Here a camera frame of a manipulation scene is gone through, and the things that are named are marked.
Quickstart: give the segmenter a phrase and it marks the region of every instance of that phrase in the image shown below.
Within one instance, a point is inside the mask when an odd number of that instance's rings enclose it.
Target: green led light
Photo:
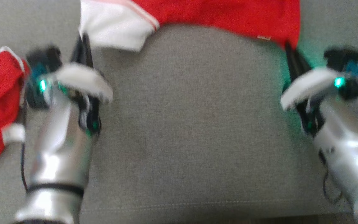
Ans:
[[[94,123],[92,123],[92,126],[94,129],[97,129],[99,127],[99,122],[95,121]]]
[[[47,82],[42,80],[40,83],[41,92],[44,92],[47,89]]]
[[[335,81],[334,81],[334,85],[337,88],[340,88],[344,84],[345,84],[345,78],[343,78],[343,77],[336,78]]]
[[[85,133],[86,133],[87,136],[92,137],[92,133],[91,133],[90,130],[86,130]]]

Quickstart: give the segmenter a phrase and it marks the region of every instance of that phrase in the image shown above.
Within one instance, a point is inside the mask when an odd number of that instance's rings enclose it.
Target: clothing label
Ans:
[[[261,36],[261,35],[258,35],[257,36],[259,39],[263,39],[263,40],[271,40],[272,37],[265,37],[265,36]]]
[[[22,124],[13,123],[2,129],[2,140],[4,145],[12,142],[24,142],[26,130]]]

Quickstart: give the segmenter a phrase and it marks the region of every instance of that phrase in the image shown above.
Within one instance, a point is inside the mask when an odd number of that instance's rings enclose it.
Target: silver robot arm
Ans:
[[[358,62],[358,52],[328,50],[327,68],[315,69],[297,50],[287,46],[286,53],[291,84],[281,96],[282,107],[297,111],[302,130],[358,220],[358,118],[348,103],[358,97],[358,81],[343,72],[346,64]]]
[[[51,88],[53,105],[39,133],[36,159],[26,203],[16,221],[53,220],[79,223],[84,189],[88,184],[95,137],[79,125],[80,110],[59,89]]]
[[[358,220],[358,119],[340,97],[326,97],[319,110],[324,125],[313,144]]]
[[[26,200],[14,223],[78,224],[92,147],[101,129],[99,103],[112,101],[112,89],[92,68],[87,36],[79,39],[71,63],[48,71],[56,61],[51,64],[50,55],[44,56],[38,52],[32,57],[30,82],[35,84],[28,85],[26,96],[30,106],[47,108],[48,116],[36,141]]]

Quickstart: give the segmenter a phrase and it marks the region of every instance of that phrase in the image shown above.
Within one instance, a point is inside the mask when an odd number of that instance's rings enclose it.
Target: black ring band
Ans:
[[[31,192],[40,189],[65,190],[74,193],[80,196],[81,198],[84,197],[84,189],[82,187],[77,187],[68,184],[37,184],[37,185],[30,186],[27,194],[30,194]]]

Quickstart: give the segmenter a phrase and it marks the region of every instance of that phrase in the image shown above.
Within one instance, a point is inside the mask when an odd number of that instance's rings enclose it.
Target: gray couch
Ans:
[[[301,2],[299,48],[324,65],[327,46],[358,47],[358,1]],[[54,43],[68,60],[78,0],[0,0],[0,46],[25,55]],[[93,52],[114,88],[103,106],[81,223],[171,223],[347,212],[321,190],[324,168],[280,94],[276,45],[214,28],[162,27],[137,53]],[[28,114],[26,174],[45,117]],[[20,146],[0,157],[0,223],[24,201]]]

